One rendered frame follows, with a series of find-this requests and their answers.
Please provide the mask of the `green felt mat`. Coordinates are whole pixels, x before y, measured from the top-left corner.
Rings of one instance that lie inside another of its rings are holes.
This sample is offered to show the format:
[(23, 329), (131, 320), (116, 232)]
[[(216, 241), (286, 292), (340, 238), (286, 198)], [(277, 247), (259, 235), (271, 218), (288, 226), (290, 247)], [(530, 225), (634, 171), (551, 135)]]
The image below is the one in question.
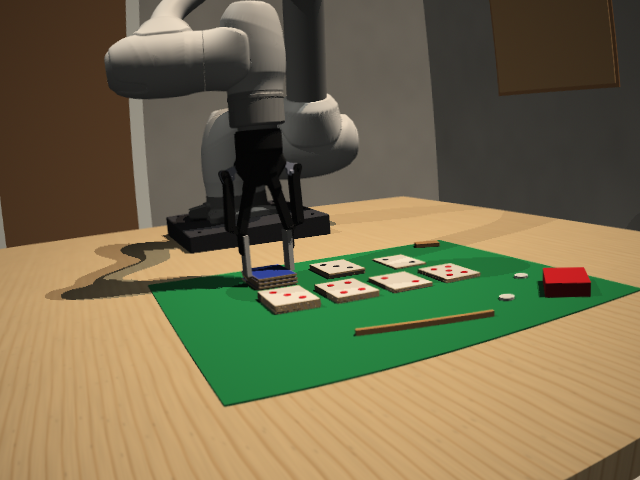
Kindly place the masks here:
[[(437, 240), (294, 263), (299, 285), (321, 307), (274, 314), (241, 271), (148, 285), (224, 407), (330, 385), (416, 363), (536, 327), (640, 291), (589, 276), (591, 297), (545, 297), (543, 268), (556, 268)], [(372, 261), (405, 255), (425, 265), (393, 269)], [(328, 279), (309, 264), (346, 260), (365, 273)], [(452, 263), (480, 277), (445, 283), (418, 269)], [(368, 277), (407, 272), (433, 286), (393, 293)], [(514, 277), (526, 273), (525, 279)], [(379, 297), (337, 304), (315, 284), (354, 278)], [(502, 301), (501, 294), (515, 299)], [(494, 310), (494, 317), (356, 336), (356, 328)]]

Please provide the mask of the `red rectangular block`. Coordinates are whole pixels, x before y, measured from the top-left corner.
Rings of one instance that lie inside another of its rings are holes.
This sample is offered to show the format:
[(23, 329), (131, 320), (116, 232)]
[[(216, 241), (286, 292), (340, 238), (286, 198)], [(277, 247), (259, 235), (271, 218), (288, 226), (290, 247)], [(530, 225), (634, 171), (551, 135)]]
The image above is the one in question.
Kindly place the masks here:
[(584, 267), (543, 268), (543, 286), (545, 297), (591, 297), (591, 281)]

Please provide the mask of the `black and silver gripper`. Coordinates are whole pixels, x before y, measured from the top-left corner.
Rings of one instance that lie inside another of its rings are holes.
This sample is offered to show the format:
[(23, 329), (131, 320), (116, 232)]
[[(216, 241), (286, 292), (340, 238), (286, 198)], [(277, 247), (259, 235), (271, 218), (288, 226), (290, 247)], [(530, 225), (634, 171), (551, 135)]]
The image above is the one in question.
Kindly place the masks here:
[[(223, 187), (225, 230), (237, 235), (238, 251), (242, 258), (243, 274), (252, 277), (249, 236), (247, 235), (252, 202), (256, 187), (268, 186), (280, 217), (284, 253), (284, 265), (295, 270), (294, 229), (304, 223), (300, 175), (300, 163), (287, 162), (283, 156), (280, 128), (238, 131), (234, 134), (236, 160), (234, 166), (218, 173)], [(267, 151), (267, 152), (264, 152)], [(291, 204), (288, 209), (279, 180), (286, 169)], [(234, 186), (235, 173), (243, 182), (242, 198), (237, 226), (235, 222)], [(285, 221), (285, 222), (284, 222)]]

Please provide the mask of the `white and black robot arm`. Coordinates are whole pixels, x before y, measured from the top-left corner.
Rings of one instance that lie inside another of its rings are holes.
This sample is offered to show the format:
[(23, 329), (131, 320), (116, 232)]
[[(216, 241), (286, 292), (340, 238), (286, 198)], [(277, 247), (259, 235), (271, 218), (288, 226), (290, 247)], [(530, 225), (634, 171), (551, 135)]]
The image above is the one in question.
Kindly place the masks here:
[(284, 38), (276, 10), (262, 1), (230, 4), (220, 27), (204, 30), (202, 38), (183, 19), (204, 1), (162, 0), (133, 36), (109, 48), (104, 62), (109, 88), (126, 98), (227, 92), (228, 108), (211, 113), (202, 140), (206, 202), (187, 209), (189, 219), (219, 224), (218, 173), (234, 166), (237, 128), (280, 128), (283, 156), (302, 165), (300, 179), (351, 164), (359, 137), (327, 94), (324, 0), (282, 0)]

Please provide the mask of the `brown wooden stick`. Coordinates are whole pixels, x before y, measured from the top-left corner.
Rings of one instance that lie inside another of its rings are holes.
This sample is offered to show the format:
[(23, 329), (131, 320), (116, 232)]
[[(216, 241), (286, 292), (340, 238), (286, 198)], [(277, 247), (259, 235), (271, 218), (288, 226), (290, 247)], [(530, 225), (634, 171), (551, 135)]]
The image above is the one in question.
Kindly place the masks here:
[(453, 316), (446, 316), (446, 317), (439, 317), (439, 318), (432, 318), (432, 319), (425, 319), (425, 320), (418, 320), (418, 321), (411, 321), (411, 322), (403, 322), (403, 323), (396, 323), (396, 324), (356, 328), (355, 335), (362, 336), (362, 335), (370, 335), (370, 334), (377, 334), (377, 333), (393, 332), (393, 331), (456, 323), (456, 322), (462, 322), (462, 321), (469, 321), (469, 320), (488, 318), (488, 317), (494, 317), (494, 310), (486, 310), (486, 311), (479, 311), (479, 312), (473, 312), (473, 313), (466, 313), (466, 314), (460, 314), (460, 315), (453, 315)]

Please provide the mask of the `blue rectangular card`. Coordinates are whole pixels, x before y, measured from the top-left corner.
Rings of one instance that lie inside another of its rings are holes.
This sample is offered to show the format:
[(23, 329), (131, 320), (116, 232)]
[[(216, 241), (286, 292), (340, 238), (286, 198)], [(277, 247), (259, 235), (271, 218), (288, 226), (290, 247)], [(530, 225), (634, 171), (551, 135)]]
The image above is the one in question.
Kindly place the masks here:
[(295, 275), (297, 275), (297, 273), (280, 264), (252, 268), (252, 277), (257, 281), (277, 279)]

